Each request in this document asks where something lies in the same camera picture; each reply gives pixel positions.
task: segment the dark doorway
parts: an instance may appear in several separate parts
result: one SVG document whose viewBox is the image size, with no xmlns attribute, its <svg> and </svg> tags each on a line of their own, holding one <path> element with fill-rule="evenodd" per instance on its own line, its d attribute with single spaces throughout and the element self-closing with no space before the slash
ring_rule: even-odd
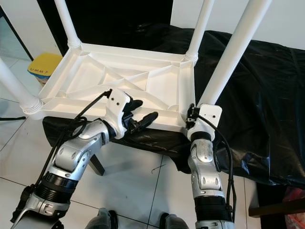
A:
<svg viewBox="0 0 305 229">
<path fill-rule="evenodd" d="M 54 39 L 64 55 L 67 37 L 53 0 L 37 0 Z M 66 0 L 75 30 L 84 43 L 135 48 L 133 36 L 149 24 L 171 20 L 173 0 Z"/>
</svg>

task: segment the robot forearm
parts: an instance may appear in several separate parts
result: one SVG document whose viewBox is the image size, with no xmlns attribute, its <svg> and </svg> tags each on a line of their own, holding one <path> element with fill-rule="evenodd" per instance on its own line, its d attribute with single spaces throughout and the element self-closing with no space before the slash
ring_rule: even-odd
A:
<svg viewBox="0 0 305 229">
<path fill-rule="evenodd" d="M 225 202 L 219 173 L 213 156 L 214 130 L 197 115 L 218 125 L 221 108 L 202 105 L 200 110 L 189 110 L 188 137 L 191 140 L 191 153 L 188 165 L 191 169 L 193 198 L 197 216 L 197 229 L 233 229 L 231 208 Z"/>
<path fill-rule="evenodd" d="M 19 222 L 27 211 L 46 216 L 47 221 L 64 217 L 90 158 L 115 137 L 110 128 L 102 120 L 95 120 L 88 124 L 77 138 L 65 142 L 16 222 Z"/>
</svg>

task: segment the white wall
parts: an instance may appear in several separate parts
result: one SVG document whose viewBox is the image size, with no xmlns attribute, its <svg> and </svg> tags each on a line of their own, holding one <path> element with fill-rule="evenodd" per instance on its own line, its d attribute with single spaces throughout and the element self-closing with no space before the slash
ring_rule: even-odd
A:
<svg viewBox="0 0 305 229">
<path fill-rule="evenodd" d="M 194 28 L 203 0 L 174 0 L 171 25 Z M 233 33 L 248 0 L 215 0 L 207 30 Z M 253 39 L 305 50 L 305 0 L 273 0 Z"/>
<path fill-rule="evenodd" d="M 61 54 L 36 0 L 0 0 L 0 5 L 33 58 Z"/>
</svg>

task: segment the tile grout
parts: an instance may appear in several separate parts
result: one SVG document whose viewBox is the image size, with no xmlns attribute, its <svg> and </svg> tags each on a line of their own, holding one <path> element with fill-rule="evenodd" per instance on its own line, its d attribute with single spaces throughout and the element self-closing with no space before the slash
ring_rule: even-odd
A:
<svg viewBox="0 0 305 229">
<path fill-rule="evenodd" d="M 151 211 L 150 211 L 150 213 L 149 213 L 149 217 L 148 217 L 148 222 L 147 222 L 147 227 L 146 227 L 146 229 L 148 229 L 149 220 L 150 220 L 151 214 L 152 214 L 153 201 L 154 201 L 154 197 L 155 197 L 155 195 L 156 195 L 156 190 L 157 190 L 157 186 L 158 186 L 158 180 L 159 180 L 159 175 L 160 175 L 160 171 L 161 171 L 161 165 L 162 165 L 162 162 L 163 162 L 163 157 L 164 157 L 164 155 L 162 155 L 162 158 L 161 158 L 159 173 L 158 173 L 157 182 L 156 182 L 156 188 L 154 189 L 153 198 L 152 198 L 152 207 L 151 207 Z"/>
<path fill-rule="evenodd" d="M 29 61 L 29 62 L 31 62 L 31 60 L 29 60 L 29 59 L 25 59 L 25 58 L 20 58 L 20 57 L 18 57 L 18 58 L 17 58 L 17 57 L 12 57 L 12 56 L 9 56 L 9 55 L 3 55 L 3 54 L 1 54 L 1 55 L 0 55 L 0 57 L 1 57 L 1 56 L 6 57 L 6 58 L 15 59 L 15 60 L 17 60 L 17 61 L 22 60 L 22 61 Z"/>
<path fill-rule="evenodd" d="M 8 142 L 12 139 L 12 137 L 14 137 L 14 135 L 17 133 L 17 131 L 20 129 L 20 127 L 22 127 L 22 125 L 25 123 L 25 121 L 28 119 L 28 117 L 26 119 L 24 119 L 23 123 L 18 127 L 18 129 L 13 133 L 13 135 L 9 138 L 9 140 L 4 144 L 4 146 L 0 149 L 0 152 L 4 149 L 4 147 L 8 144 Z"/>
<path fill-rule="evenodd" d="M 14 103 L 19 103 L 19 102 L 12 101 L 12 100 L 9 100 L 9 99 L 4 99 L 4 98 L 0 98 L 0 99 L 7 100 L 7 101 L 10 101 L 10 102 L 14 102 Z"/>
<path fill-rule="evenodd" d="M 14 65 L 15 65 L 15 64 L 16 64 L 16 63 L 19 61 L 19 60 L 20 60 L 20 59 L 17 59 L 17 61 L 16 61 L 15 63 L 13 63 L 13 65 L 12 65 L 12 66 L 14 66 Z M 11 67 L 12 67 L 12 66 L 11 66 Z M 11 67 L 10 67 L 10 68 L 11 68 Z"/>
<path fill-rule="evenodd" d="M 15 183 L 15 184 L 17 184 L 17 185 L 21 185 L 21 186 L 26 187 L 26 185 L 20 184 L 20 183 L 18 183 L 18 182 L 16 182 L 16 181 L 12 181 L 12 180 L 9 180 L 9 179 L 4 178 L 4 177 L 1 177 L 1 176 L 0 176 L 0 178 L 3 179 L 3 180 L 7 180 L 7 181 L 9 181 L 9 182 Z"/>
</svg>

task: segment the white plastic table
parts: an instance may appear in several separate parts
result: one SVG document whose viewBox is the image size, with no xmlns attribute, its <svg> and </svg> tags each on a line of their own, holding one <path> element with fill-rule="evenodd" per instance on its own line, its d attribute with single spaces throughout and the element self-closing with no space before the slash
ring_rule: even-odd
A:
<svg viewBox="0 0 305 229">
<path fill-rule="evenodd" d="M 271 2 L 249 0 L 198 105 L 216 103 Z M 38 97 L 32 96 L 0 59 L 0 82 L 19 101 L 24 113 L 33 119 L 74 118 L 100 93 L 120 88 L 134 99 L 143 100 L 135 119 L 157 111 L 159 116 L 150 128 L 184 133 L 187 108 L 195 103 L 193 68 L 214 0 L 203 1 L 185 55 L 82 43 L 65 0 L 55 3 L 69 50 Z M 86 113 L 87 118 L 103 116 L 105 104 L 106 100 L 100 100 Z"/>
</svg>

